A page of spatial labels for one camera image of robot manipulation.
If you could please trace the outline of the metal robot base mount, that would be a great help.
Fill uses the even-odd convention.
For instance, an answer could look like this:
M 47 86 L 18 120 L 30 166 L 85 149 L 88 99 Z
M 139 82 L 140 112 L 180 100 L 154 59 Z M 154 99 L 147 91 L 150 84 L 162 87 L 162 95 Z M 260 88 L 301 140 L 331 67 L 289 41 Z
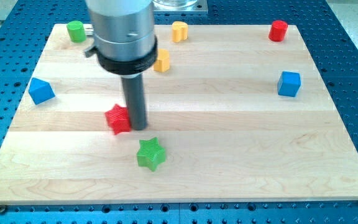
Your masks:
M 207 0 L 153 0 L 155 12 L 208 12 Z

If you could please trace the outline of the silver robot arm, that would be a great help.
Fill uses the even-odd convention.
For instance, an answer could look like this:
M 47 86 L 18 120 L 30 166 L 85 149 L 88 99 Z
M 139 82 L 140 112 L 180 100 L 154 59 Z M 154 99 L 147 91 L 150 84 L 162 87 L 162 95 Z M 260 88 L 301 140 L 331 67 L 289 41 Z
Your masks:
M 157 59 L 152 0 L 86 0 L 94 43 L 85 55 L 97 55 L 106 71 L 119 75 L 132 129 L 147 126 L 142 74 Z

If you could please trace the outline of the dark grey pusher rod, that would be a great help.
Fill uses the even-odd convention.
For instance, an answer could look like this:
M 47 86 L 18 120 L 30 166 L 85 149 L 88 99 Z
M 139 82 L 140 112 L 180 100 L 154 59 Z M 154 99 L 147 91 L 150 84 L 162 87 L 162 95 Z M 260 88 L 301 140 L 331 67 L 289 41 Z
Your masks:
M 122 77 L 121 83 L 131 127 L 136 131 L 143 130 L 147 127 L 147 115 L 142 74 Z

